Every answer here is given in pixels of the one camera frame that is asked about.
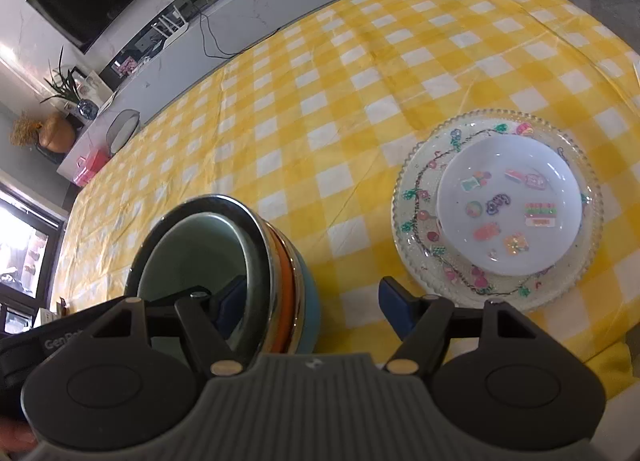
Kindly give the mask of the left human hand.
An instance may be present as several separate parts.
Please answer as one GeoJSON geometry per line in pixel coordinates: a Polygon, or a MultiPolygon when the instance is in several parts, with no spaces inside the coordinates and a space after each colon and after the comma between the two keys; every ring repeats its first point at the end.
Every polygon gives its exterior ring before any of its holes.
{"type": "Polygon", "coordinates": [[[0,445],[4,453],[25,452],[37,447],[38,441],[28,424],[1,418],[0,445]]]}

